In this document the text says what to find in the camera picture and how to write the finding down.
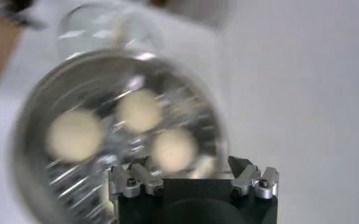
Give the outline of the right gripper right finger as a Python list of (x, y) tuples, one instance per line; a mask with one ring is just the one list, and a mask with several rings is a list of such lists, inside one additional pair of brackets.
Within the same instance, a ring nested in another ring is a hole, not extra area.
[(257, 198), (269, 200), (278, 197), (279, 173), (276, 168), (267, 167), (261, 174), (261, 170), (248, 159), (235, 156), (228, 157), (228, 164), (234, 176), (230, 182), (234, 197), (247, 196), (251, 189)]

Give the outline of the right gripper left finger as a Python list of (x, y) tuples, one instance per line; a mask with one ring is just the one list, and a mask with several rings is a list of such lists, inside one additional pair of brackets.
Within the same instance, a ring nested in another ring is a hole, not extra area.
[(144, 192), (153, 197), (164, 193), (163, 180), (151, 175), (149, 156), (133, 160), (127, 168), (113, 166), (108, 171), (108, 196), (115, 201), (119, 195), (136, 198)]

